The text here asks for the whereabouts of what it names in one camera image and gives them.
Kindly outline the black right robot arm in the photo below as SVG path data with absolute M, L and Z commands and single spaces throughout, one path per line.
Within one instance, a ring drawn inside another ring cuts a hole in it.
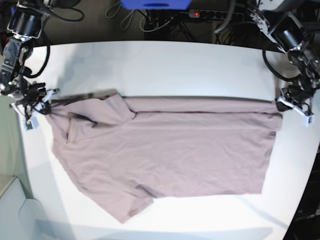
M 50 42 L 44 32 L 45 23 L 50 17 L 49 5 L 49 0 L 19 0 L 7 25 L 12 37 L 3 49 L 0 94 L 9 96 L 14 103 L 22 105 L 26 119 L 30 119 L 33 112 L 42 115 L 51 112 L 50 104 L 45 100 L 46 84 L 29 83 L 26 80 L 39 77 L 49 61 Z M 46 46 L 46 56 L 40 70 L 33 74 L 32 70 L 25 66 L 25 61 L 33 52 L 34 41 L 40 37 Z

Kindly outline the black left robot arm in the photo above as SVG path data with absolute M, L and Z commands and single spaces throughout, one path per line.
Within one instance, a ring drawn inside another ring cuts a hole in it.
M 278 79 L 288 83 L 275 100 L 277 109 L 280 112 L 295 110 L 310 117 L 312 99 L 320 88 L 320 57 L 307 31 L 292 13 L 301 4 L 301 0 L 250 0 L 247 13 L 269 40 L 262 49 L 265 65 Z M 298 68 L 297 76 L 285 77 L 271 66 L 266 55 L 271 44 Z

